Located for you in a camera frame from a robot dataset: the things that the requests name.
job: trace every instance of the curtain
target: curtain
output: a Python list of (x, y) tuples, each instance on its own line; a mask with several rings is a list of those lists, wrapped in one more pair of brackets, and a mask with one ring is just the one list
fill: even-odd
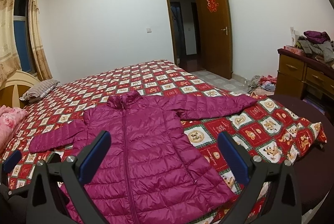
[(39, 9), (37, 0), (29, 0), (28, 6), (28, 21), (29, 21), (29, 34), (32, 53), (34, 55), (36, 69), (40, 80), (51, 79), (52, 75), (47, 64), (42, 40), (39, 34), (39, 22), (38, 22)]
[(14, 1), (0, 0), (0, 86), (21, 69), (14, 37)]

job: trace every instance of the tissue box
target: tissue box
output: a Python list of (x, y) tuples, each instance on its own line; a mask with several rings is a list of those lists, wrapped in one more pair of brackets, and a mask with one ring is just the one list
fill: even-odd
[(286, 46), (284, 46), (284, 49), (289, 51), (289, 52), (292, 52), (294, 54), (305, 56), (305, 52), (303, 50), (295, 48), (293, 46), (286, 45)]

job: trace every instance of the door lock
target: door lock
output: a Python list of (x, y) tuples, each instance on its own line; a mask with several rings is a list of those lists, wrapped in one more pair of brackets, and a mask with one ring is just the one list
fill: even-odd
[(221, 29), (221, 31), (225, 31), (226, 35), (228, 35), (228, 27), (225, 27), (225, 29)]

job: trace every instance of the silver bolt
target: silver bolt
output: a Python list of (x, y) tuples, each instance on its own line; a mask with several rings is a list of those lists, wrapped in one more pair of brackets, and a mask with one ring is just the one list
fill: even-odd
[(289, 166), (292, 165), (292, 163), (291, 163), (288, 159), (284, 160), (284, 164), (285, 164), (287, 167), (289, 167)]
[(74, 162), (75, 159), (76, 159), (76, 157), (73, 156), (73, 155), (70, 155), (70, 156), (67, 156), (67, 157), (66, 157), (66, 161), (69, 162), (69, 163)]
[(38, 165), (39, 167), (44, 165), (44, 160), (38, 160), (36, 165)]
[(262, 161), (262, 158), (259, 155), (254, 155), (253, 156), (253, 161), (256, 162), (256, 163), (260, 163)]

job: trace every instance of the blue gripper pad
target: blue gripper pad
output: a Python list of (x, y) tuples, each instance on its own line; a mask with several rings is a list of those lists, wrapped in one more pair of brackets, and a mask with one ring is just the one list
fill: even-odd
[(11, 173), (17, 163), (21, 160), (22, 154), (19, 150), (14, 151), (2, 164), (5, 173)]
[(110, 149), (111, 135), (104, 132), (100, 140), (91, 149), (79, 168), (79, 182), (84, 185), (91, 182), (106, 153)]
[(235, 180), (246, 186), (249, 183), (250, 169), (253, 166), (248, 152), (244, 147), (236, 144), (227, 132), (221, 132), (218, 135), (218, 147), (231, 168)]

